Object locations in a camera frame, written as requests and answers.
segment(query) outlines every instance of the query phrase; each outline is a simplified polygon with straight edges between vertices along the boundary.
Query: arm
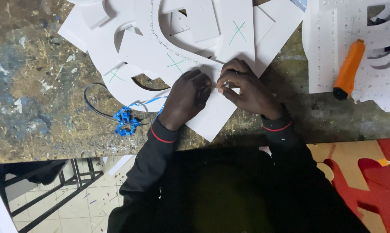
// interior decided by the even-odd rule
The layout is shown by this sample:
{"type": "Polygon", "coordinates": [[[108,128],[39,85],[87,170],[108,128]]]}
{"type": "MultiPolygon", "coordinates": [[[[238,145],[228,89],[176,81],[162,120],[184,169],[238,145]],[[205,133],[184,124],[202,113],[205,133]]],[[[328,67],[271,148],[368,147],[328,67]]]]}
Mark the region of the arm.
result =
{"type": "Polygon", "coordinates": [[[368,232],[335,188],[316,167],[303,139],[294,130],[287,108],[238,59],[226,64],[217,82],[219,92],[237,107],[261,114],[275,172],[266,191],[270,217],[279,232],[368,232]],[[223,87],[241,88],[240,95],[223,87]]]}
{"type": "Polygon", "coordinates": [[[120,187],[123,206],[109,216],[108,233],[149,232],[159,203],[160,179],[175,151],[180,129],[203,108],[212,90],[200,70],[184,73],[173,85],[161,114],[148,130],[148,140],[120,187]]]}

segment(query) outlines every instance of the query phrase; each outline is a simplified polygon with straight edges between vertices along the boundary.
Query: red stripe on sleeve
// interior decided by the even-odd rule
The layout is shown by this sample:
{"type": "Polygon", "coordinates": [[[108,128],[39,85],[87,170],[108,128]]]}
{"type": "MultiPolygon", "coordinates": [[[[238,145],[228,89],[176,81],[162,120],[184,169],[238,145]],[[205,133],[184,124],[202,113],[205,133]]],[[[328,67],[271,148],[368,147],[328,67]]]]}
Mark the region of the red stripe on sleeve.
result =
{"type": "Polygon", "coordinates": [[[289,123],[288,125],[286,125],[285,127],[281,128],[281,129],[269,129],[269,128],[266,128],[265,126],[263,126],[263,128],[266,129],[266,130],[268,130],[268,131],[278,132],[278,131],[281,131],[281,130],[286,129],[286,128],[289,127],[292,123],[293,123],[293,121],[290,121],[290,123],[289,123]]]}
{"type": "Polygon", "coordinates": [[[155,138],[157,140],[161,141],[161,142],[164,142],[164,143],[173,143],[173,142],[175,142],[175,141],[165,141],[165,140],[160,139],[158,136],[156,136],[155,132],[153,132],[152,126],[150,127],[150,130],[152,130],[153,136],[155,136],[155,138]]]}

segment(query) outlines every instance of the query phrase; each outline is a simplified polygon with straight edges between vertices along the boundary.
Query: workbench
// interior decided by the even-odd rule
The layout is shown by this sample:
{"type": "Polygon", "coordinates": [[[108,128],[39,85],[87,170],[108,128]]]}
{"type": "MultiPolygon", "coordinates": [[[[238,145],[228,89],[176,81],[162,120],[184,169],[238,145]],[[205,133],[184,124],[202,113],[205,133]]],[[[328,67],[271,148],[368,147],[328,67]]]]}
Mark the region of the workbench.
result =
{"type": "MultiPolygon", "coordinates": [[[[57,34],[72,7],[63,0],[0,0],[0,163],[132,154],[147,140],[149,125],[121,137],[115,121],[85,104],[84,88],[103,81],[90,57],[57,34]]],[[[286,103],[307,143],[390,137],[390,114],[373,101],[308,94],[301,26],[261,79],[286,103]]],[[[167,87],[144,75],[136,80],[153,89],[167,87]]],[[[102,87],[91,87],[88,97],[109,115],[123,107],[102,87]]],[[[178,149],[265,144],[260,116],[237,109],[212,143],[185,127],[178,149]]]]}

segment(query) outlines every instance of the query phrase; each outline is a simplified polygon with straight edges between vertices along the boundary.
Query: tiled floor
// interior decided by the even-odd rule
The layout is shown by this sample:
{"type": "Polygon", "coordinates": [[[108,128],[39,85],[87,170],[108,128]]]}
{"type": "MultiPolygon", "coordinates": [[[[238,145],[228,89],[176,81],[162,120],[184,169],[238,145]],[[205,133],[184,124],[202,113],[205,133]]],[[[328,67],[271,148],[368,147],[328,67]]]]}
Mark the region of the tiled floor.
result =
{"type": "MultiPolygon", "coordinates": [[[[133,156],[114,176],[110,176],[108,171],[120,158],[121,156],[108,157],[106,164],[104,164],[102,158],[93,159],[94,170],[104,171],[103,177],[100,177],[96,182],[59,208],[29,233],[105,233],[110,212],[123,204],[123,197],[118,194],[119,188],[126,179],[126,173],[133,166],[136,156],[133,156]]],[[[80,173],[89,171],[86,160],[78,159],[77,161],[80,173]]],[[[66,179],[73,176],[73,169],[70,163],[63,169],[63,172],[66,179]]],[[[30,192],[10,201],[9,207],[11,211],[16,210],[59,184],[58,178],[53,184],[47,186],[40,184],[30,192]]],[[[22,229],[76,189],[75,185],[64,186],[28,208],[28,210],[15,216],[13,220],[17,229],[22,229]]]]}

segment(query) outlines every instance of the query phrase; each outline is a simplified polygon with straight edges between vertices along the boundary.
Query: person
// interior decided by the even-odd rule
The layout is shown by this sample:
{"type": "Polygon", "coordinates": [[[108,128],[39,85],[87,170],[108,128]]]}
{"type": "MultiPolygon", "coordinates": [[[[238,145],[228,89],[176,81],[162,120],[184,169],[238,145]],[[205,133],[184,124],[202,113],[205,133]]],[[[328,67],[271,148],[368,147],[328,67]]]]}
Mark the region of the person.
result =
{"type": "Polygon", "coordinates": [[[285,105],[245,61],[225,64],[216,88],[261,115],[271,156],[258,148],[175,151],[182,126],[213,88],[200,70],[175,82],[120,187],[124,203],[111,212],[108,233],[369,232],[316,167],[285,105]]]}

